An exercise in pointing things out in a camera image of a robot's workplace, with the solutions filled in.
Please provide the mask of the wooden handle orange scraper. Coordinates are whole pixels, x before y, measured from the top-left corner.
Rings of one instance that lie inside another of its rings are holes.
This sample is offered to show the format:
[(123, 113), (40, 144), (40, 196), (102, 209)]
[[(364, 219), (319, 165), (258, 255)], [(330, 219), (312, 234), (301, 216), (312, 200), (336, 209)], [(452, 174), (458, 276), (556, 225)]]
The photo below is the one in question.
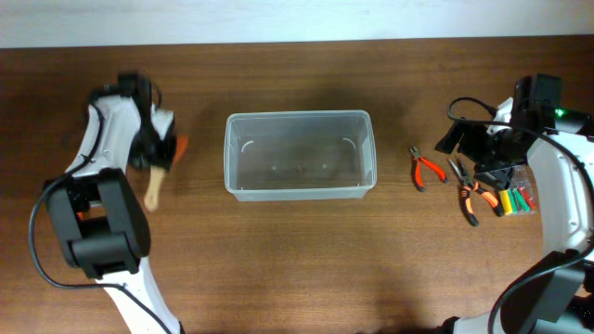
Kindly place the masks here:
[[(182, 160), (185, 152), (187, 151), (188, 142), (188, 135), (177, 136), (171, 166), (176, 165), (178, 162)], [(169, 170), (164, 167), (159, 167), (155, 165), (151, 165), (149, 167), (148, 188), (144, 197), (144, 205), (149, 212), (154, 212), (159, 207), (161, 185), (168, 173)]]

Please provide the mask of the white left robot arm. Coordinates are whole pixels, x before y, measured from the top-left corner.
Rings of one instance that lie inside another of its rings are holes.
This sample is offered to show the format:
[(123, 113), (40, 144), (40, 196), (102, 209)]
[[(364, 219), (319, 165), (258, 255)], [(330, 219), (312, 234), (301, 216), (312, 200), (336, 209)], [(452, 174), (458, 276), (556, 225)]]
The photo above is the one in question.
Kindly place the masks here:
[(184, 330), (149, 266), (145, 213), (158, 208), (163, 179), (188, 145), (161, 101), (137, 72), (93, 90), (75, 159), (35, 204), (46, 207), (65, 262), (89, 278), (86, 289), (109, 294), (133, 333)]

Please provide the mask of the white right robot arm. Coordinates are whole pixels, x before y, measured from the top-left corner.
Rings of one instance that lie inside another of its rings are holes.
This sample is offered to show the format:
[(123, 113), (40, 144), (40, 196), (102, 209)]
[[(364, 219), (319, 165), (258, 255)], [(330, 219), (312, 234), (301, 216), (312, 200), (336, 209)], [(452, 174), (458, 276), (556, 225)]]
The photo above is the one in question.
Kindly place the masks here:
[(562, 106), (562, 81), (520, 79), (514, 95), (487, 106), (489, 121), (459, 118), (436, 150), (474, 162), (474, 178), (508, 190), (517, 211), (528, 204), (515, 168), (534, 175), (543, 258), (510, 283), (492, 309), (447, 319), (440, 333), (590, 333), (593, 330), (593, 116)]

